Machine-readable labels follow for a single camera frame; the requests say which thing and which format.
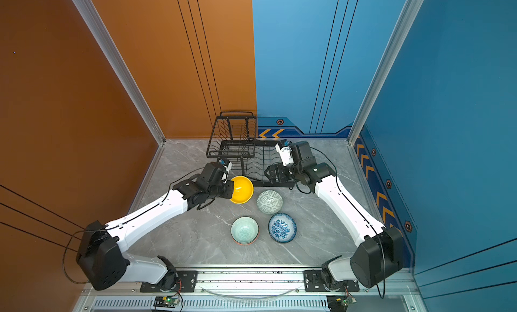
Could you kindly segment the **yellow bowl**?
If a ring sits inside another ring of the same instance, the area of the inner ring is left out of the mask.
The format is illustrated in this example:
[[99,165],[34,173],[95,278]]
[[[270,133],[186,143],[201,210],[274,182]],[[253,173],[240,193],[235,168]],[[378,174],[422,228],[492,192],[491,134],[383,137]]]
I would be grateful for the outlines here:
[[252,181],[245,176],[236,176],[232,178],[234,183],[233,195],[230,200],[234,204],[245,204],[252,197],[254,193],[254,185]]

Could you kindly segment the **grey-green patterned bowl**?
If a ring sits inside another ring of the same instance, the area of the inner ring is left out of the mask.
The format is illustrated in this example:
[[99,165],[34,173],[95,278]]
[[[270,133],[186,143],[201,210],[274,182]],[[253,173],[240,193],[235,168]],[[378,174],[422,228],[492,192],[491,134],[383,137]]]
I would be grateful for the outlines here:
[[264,214],[277,214],[283,205],[284,200],[281,194],[273,190],[262,192],[257,199],[257,207]]

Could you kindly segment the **mint green bowl red rim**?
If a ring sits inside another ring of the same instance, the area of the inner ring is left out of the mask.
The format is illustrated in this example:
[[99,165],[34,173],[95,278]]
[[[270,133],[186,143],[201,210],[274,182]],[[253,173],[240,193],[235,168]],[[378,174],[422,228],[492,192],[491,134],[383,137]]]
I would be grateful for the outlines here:
[[230,232],[235,242],[249,245],[258,237],[259,226],[255,219],[243,216],[233,222]]

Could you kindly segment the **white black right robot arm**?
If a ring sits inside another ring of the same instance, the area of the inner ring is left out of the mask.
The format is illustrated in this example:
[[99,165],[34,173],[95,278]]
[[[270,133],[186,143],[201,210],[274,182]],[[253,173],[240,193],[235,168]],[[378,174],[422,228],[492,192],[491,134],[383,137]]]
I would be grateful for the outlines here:
[[350,258],[337,256],[322,264],[324,286],[337,291],[353,274],[353,280],[371,289],[399,272],[404,266],[404,239],[396,227],[387,227],[374,218],[342,184],[331,160],[318,162],[315,148],[307,141],[275,145],[281,161],[265,169],[272,183],[301,183],[325,202],[354,240]]

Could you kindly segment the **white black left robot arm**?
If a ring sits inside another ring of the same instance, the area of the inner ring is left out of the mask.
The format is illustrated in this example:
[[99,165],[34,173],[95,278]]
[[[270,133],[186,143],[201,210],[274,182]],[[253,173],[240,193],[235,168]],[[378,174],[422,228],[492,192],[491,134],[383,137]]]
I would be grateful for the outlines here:
[[179,276],[167,258],[133,255],[129,248],[175,216],[202,210],[219,197],[230,199],[234,193],[234,183],[228,177],[231,168],[227,158],[209,162],[201,173],[172,182],[151,204],[106,224],[89,224],[83,231],[76,262],[92,287],[100,291],[120,282],[142,282],[162,292],[174,290]]

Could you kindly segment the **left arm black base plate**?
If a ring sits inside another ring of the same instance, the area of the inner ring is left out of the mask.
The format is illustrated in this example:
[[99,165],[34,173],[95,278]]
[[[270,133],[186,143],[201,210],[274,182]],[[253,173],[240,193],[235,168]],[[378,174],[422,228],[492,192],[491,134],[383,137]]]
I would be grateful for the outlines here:
[[179,270],[173,280],[160,281],[157,285],[142,282],[141,293],[194,293],[198,279],[196,270]]

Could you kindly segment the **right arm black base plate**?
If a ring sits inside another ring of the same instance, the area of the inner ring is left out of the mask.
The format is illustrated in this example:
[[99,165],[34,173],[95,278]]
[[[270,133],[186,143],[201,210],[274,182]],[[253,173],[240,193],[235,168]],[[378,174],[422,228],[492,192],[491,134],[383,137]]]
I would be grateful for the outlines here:
[[304,270],[304,290],[307,293],[334,292],[334,293],[358,293],[357,280],[343,280],[331,282],[321,270]]

